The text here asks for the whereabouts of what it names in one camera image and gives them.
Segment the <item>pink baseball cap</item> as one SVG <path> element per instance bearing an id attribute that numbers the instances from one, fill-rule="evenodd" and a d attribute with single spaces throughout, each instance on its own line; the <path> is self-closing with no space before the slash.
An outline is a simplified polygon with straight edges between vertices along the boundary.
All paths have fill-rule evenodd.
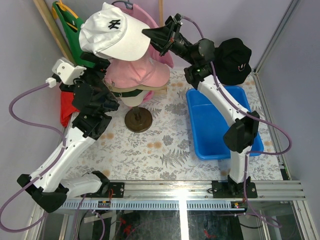
<path id="1" fill-rule="evenodd" d="M 169 68 L 146 55 L 136 61 L 114 59 L 107 69 L 104 80 L 113 87 L 128 89 L 139 85 L 162 87 L 169 78 Z"/>

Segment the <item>dark green cap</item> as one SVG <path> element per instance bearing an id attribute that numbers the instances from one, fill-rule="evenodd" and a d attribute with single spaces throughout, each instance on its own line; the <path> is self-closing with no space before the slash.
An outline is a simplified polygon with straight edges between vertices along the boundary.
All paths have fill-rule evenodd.
<path id="1" fill-rule="evenodd" d="M 141 94 L 143 90 L 141 89 L 135 89 L 132 91 L 126 91 L 126 92 L 116 92 L 112 91 L 113 95 L 117 98 L 131 98 L 131 97 L 136 97 L 139 94 Z"/>

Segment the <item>white cap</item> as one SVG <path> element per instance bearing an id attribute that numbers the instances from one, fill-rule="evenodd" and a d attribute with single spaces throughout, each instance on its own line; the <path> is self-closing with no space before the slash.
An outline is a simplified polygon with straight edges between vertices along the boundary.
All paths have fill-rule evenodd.
<path id="1" fill-rule="evenodd" d="M 150 46 L 150 38 L 142 31 L 150 27 L 144 22 L 104 2 L 102 9 L 92 14 L 80 27 L 81 50 L 106 59 L 136 61 Z"/>

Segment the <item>cream foam mannequin head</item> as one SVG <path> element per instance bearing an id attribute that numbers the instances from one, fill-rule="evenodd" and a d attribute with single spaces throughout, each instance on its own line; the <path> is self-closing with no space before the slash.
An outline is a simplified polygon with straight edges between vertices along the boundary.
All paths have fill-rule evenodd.
<path id="1" fill-rule="evenodd" d="M 137 107 L 143 102 L 145 95 L 147 93 L 148 93 L 147 90 L 143 90 L 137 96 L 121 97 L 120 99 L 128 107 Z"/>

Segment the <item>khaki hat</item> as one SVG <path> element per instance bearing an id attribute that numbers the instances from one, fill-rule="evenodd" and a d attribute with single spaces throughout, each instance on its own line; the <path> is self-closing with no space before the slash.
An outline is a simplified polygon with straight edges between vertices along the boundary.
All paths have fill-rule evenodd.
<path id="1" fill-rule="evenodd" d="M 163 85 L 160 87 L 151 87 L 151 86 L 146 86 L 146 85 L 137 85 L 134 87 L 129 87 L 129 88 L 119 88 L 112 86 L 111 84 L 107 84 L 107 87 L 112 91 L 112 92 L 117 92 L 117 93 L 124 93 L 124 92 L 131 92 L 135 90 L 142 90 L 142 91 L 161 91 L 167 88 L 167 85 Z"/>

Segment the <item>dark mannequin base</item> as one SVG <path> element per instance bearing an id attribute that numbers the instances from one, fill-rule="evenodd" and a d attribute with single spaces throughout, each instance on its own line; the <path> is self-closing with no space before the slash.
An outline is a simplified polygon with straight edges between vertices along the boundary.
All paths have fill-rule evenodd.
<path id="1" fill-rule="evenodd" d="M 130 131 L 142 133 L 151 127 L 153 117 L 148 109 L 135 106 L 126 113 L 124 123 Z"/>

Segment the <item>black hat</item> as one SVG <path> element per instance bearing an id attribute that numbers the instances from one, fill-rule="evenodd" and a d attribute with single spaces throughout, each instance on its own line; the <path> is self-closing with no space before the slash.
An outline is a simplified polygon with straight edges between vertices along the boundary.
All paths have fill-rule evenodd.
<path id="1" fill-rule="evenodd" d="M 249 61 L 252 50 L 239 38 L 223 41 L 215 49 L 214 68 L 217 78 L 223 85 L 241 85 L 251 73 Z"/>

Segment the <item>blue plastic bin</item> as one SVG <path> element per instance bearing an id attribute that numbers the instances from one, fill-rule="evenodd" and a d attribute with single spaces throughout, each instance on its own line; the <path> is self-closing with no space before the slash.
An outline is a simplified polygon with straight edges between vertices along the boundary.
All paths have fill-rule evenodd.
<path id="1" fill-rule="evenodd" d="M 194 151 L 201 161 L 227 160 L 231 152 L 223 136 L 229 130 L 225 118 L 212 102 L 198 90 L 186 92 Z"/>

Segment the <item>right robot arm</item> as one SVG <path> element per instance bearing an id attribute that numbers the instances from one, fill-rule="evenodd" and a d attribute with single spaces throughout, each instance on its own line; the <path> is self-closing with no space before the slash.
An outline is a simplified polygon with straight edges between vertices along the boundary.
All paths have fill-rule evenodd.
<path id="1" fill-rule="evenodd" d="M 184 69 L 187 82 L 210 100 L 223 116 L 228 125 L 223 142 L 230 151 L 230 172 L 227 182 L 213 185 L 212 192 L 245 199 L 255 188 L 247 169 L 260 116 L 238 103 L 218 80 L 213 65 L 214 42 L 202 36 L 196 43 L 190 43 L 180 32 L 182 20 L 189 21 L 190 18 L 178 13 L 170 16 L 164 26 L 143 29 L 142 34 L 150 39 L 160 56 L 171 51 L 190 64 Z"/>

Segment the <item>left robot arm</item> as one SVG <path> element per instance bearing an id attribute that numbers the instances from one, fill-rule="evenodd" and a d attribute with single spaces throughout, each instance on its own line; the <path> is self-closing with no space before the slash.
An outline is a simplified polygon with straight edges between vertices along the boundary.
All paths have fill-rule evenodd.
<path id="1" fill-rule="evenodd" d="M 110 190 L 109 179 L 98 170 L 78 178 L 64 178 L 72 163 L 105 132 L 112 120 L 107 113 L 120 106 L 104 82 L 110 62 L 89 52 L 83 52 L 80 58 L 93 66 L 74 66 L 61 58 L 52 69 L 53 78 L 61 81 L 60 89 L 73 94 L 72 105 L 79 111 L 78 116 L 48 159 L 30 175 L 22 174 L 17 179 L 47 213 L 55 212 L 67 199 L 85 194 L 102 198 Z"/>

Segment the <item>red cloth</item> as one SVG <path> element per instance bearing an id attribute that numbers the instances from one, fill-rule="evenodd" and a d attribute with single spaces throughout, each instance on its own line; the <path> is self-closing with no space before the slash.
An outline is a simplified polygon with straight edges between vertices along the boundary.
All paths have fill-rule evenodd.
<path id="1" fill-rule="evenodd" d="M 74 94 L 72 92 L 62 91 L 60 94 L 60 123 L 63 127 L 67 127 L 71 116 L 75 112 L 79 112 L 72 105 Z"/>

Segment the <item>green tank top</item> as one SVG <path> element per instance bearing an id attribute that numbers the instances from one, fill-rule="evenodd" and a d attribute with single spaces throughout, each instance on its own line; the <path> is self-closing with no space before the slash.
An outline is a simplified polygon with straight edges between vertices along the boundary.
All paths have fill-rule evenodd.
<path id="1" fill-rule="evenodd" d="M 69 49 L 70 49 L 70 52 L 71 52 L 72 57 L 74 59 L 74 62 L 77 65 L 87 67 L 87 66 L 85 66 L 84 61 L 81 60 L 81 58 L 80 58 L 80 55 L 82 54 L 83 51 L 80 48 L 80 44 L 79 44 L 80 28 L 81 28 L 81 25 L 84 23 L 84 21 L 79 17 L 78 17 L 78 19 L 75 20 L 77 32 L 74 32 L 72 29 L 69 28 L 69 26 L 64 22 L 64 20 L 62 18 L 59 20 L 60 20 L 60 22 L 62 20 L 61 25 L 64 30 L 66 39 L 68 41 Z"/>

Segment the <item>yellow hanger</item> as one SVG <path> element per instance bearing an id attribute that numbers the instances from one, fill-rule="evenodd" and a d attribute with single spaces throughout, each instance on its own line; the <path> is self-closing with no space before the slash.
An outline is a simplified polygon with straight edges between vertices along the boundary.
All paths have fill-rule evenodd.
<path id="1" fill-rule="evenodd" d="M 78 15 L 61 0 L 53 2 L 51 12 L 54 20 L 60 19 L 62 23 L 63 21 L 61 19 L 63 19 L 70 29 L 72 29 L 74 32 L 78 31 L 75 22 L 75 20 L 79 18 Z"/>

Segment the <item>floral table mat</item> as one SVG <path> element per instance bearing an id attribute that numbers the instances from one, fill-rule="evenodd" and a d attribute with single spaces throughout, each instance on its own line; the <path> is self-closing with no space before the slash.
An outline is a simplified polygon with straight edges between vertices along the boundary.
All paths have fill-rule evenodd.
<path id="1" fill-rule="evenodd" d="M 128 107 L 111 112 L 104 134 L 73 161 L 65 178 L 100 171 L 110 180 L 225 180 L 230 160 L 200 160 L 194 150 L 186 100 L 190 85 L 181 71 L 173 71 L 167 93 L 155 95 L 143 107 L 153 118 L 142 133 L 129 131 L 124 122 Z"/>

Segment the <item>aluminium rail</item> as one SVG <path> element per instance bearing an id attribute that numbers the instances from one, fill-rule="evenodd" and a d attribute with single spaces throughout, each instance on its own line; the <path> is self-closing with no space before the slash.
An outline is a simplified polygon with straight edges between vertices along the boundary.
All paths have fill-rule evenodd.
<path id="1" fill-rule="evenodd" d="M 190 210 L 242 211 L 254 201 L 303 201 L 306 196 L 297 180 L 256 180 L 239 183 L 235 189 L 226 181 L 109 181 L 101 186 L 88 175 L 64 179 L 57 192 L 44 193 L 39 206 L 48 213 L 58 209 L 83 210 L 176 210 L 185 201 Z"/>

